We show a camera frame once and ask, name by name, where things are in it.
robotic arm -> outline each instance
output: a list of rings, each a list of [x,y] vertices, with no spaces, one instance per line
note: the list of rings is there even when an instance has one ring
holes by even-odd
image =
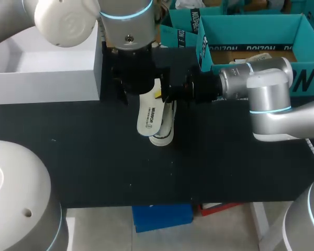
[[[73,47],[90,36],[96,20],[117,48],[113,77],[119,88],[149,92],[157,72],[151,56],[153,0],[0,0],[0,42],[36,26],[50,43]]]

shoe insole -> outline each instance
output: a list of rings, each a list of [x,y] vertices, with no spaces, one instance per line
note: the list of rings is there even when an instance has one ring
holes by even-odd
[[[148,93],[140,95],[140,111],[138,113],[137,131],[142,136],[153,136],[161,128],[164,103],[156,99],[155,93],[161,89],[161,81],[155,79],[155,86]]]

silver robotic arm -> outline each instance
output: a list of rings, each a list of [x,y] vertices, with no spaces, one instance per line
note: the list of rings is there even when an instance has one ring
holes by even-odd
[[[7,38],[34,26],[22,1],[0,0],[0,43]]]
[[[314,139],[314,101],[291,108],[293,82],[285,58],[241,64],[220,72],[226,99],[248,97],[252,130],[260,141]]]

white robotic arm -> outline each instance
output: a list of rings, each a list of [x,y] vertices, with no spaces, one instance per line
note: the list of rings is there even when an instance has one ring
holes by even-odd
[[[0,42],[35,25],[52,44],[76,46],[95,26],[99,16],[96,1],[0,0]]]
[[[73,47],[101,16],[108,39],[120,50],[138,50],[155,37],[152,0],[0,0],[0,42],[36,26],[52,44]]]

blue led ring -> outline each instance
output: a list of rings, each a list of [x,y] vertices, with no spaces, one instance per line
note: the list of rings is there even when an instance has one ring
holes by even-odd
[[[250,111],[250,113],[252,114],[274,113],[274,112],[286,111],[289,109],[291,109],[291,106],[283,108],[283,109],[271,110],[271,111]]]
[[[144,12],[146,12],[151,7],[152,2],[153,2],[153,0],[151,0],[149,5],[146,8],[144,8],[143,10],[141,10],[141,11],[135,13],[135,14],[128,15],[128,16],[112,16],[112,15],[109,15],[109,14],[106,14],[106,13],[103,13],[103,12],[100,12],[100,14],[103,15],[104,17],[107,17],[107,18],[110,18],[110,19],[115,19],[115,20],[124,20],[124,19],[134,18],[134,17],[142,15]]]

